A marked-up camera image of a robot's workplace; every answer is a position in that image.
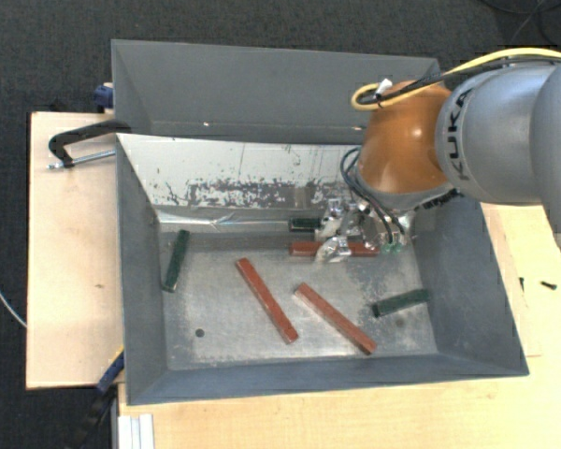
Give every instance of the red wooden block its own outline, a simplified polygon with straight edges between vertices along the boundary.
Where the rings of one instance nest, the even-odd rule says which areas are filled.
[[[371,355],[376,350],[376,342],[307,284],[302,282],[295,291],[295,294],[364,353]]]
[[[281,306],[279,306],[277,300],[270,294],[270,290],[253,267],[250,260],[247,258],[241,258],[235,263],[235,266],[237,266],[241,276],[243,276],[245,282],[249,285],[255,296],[262,304],[262,307],[266,310],[270,320],[279,330],[280,335],[285,342],[290,344],[295,341],[299,337],[297,331],[281,309]]]
[[[315,256],[321,246],[320,241],[295,241],[289,247],[289,254],[291,256]],[[349,249],[352,250],[354,257],[372,257],[379,253],[378,248],[371,250],[360,242],[349,243]]]

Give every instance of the black carpet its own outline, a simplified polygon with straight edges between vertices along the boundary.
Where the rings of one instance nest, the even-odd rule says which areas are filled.
[[[445,68],[510,44],[561,50],[561,0],[491,2],[525,14],[478,0],[0,0],[0,286],[24,317],[26,115],[95,111],[112,38],[432,56]],[[25,392],[24,360],[25,331],[0,304],[0,448],[62,447],[92,391]],[[107,447],[108,429],[89,446]]]

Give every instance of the scratched surface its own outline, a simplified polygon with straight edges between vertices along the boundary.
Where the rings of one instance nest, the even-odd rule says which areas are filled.
[[[319,210],[347,194],[338,167],[350,146],[119,138],[155,206]]]
[[[382,297],[421,287],[412,248],[399,255],[325,265],[289,256],[286,244],[261,244],[273,240],[268,236],[222,235],[229,223],[235,227],[245,224],[249,211],[259,212],[262,218],[276,218],[286,233],[283,214],[320,212],[328,197],[347,196],[338,168],[340,158],[351,147],[137,135],[120,135],[119,139],[157,210],[161,236],[187,229],[188,221],[193,225],[191,231],[201,226],[216,227],[215,235],[192,235],[177,290],[163,294],[170,369],[437,351],[425,305],[382,319],[374,318],[371,310]],[[206,216],[216,223],[200,225]],[[285,344],[241,278],[235,262],[242,257],[252,261],[294,324],[299,333],[294,343]],[[294,296],[302,282],[377,342],[374,355],[362,355]]]
[[[286,344],[235,268],[248,257],[299,334]],[[437,351],[425,304],[376,319],[378,299],[420,288],[415,255],[315,264],[286,251],[189,252],[175,294],[164,294],[168,367],[190,369],[296,358],[384,357]],[[307,282],[377,344],[362,355],[294,291]]]

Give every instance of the wooden board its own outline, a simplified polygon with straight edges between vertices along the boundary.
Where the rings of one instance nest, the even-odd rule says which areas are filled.
[[[114,159],[48,170],[60,132],[109,115],[31,118],[28,388],[95,384],[122,344]],[[71,146],[73,156],[113,147],[113,136]]]
[[[95,384],[122,342],[114,161],[46,169],[52,135],[106,118],[32,117],[29,388]],[[122,386],[121,413],[153,413],[158,449],[561,447],[561,255],[542,209],[483,209],[530,376],[134,407]]]

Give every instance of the yellow cable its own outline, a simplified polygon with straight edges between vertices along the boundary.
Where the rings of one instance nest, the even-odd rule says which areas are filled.
[[[367,103],[362,105],[361,103],[357,102],[360,94],[364,94],[369,92],[370,90],[376,90],[378,88],[379,83],[370,83],[369,85],[364,85],[361,87],[357,92],[355,92],[352,96],[352,107],[358,109],[359,111],[370,111],[372,109],[376,109],[378,107],[377,103]]]
[[[460,71],[468,70],[475,66],[484,65],[488,62],[493,62],[494,60],[498,60],[500,58],[508,58],[513,56],[543,56],[546,58],[561,58],[561,51],[555,50],[547,50],[547,49],[534,49],[534,48],[519,48],[519,49],[507,49],[507,50],[500,50],[495,51],[493,53],[488,53],[487,55],[475,58],[474,60],[470,60],[469,62],[462,64],[460,66],[456,66],[451,70],[443,73],[443,75],[450,75],[452,73],[457,73]],[[422,88],[418,88],[416,90],[412,90],[411,92],[407,92],[406,94],[401,94],[396,96],[395,98],[391,98],[390,100],[386,100],[382,102],[383,107],[389,107],[399,101],[402,101],[410,96],[414,96],[419,92],[423,92],[426,88],[430,88],[431,86],[438,85],[439,82],[431,83],[429,85],[423,86]],[[352,107],[358,109],[360,111],[370,111],[376,109],[379,105],[377,103],[368,103],[366,105],[362,105],[358,103],[357,100],[361,94],[369,92],[375,88],[378,88],[379,83],[370,83],[369,85],[365,85],[357,90],[352,96]]]

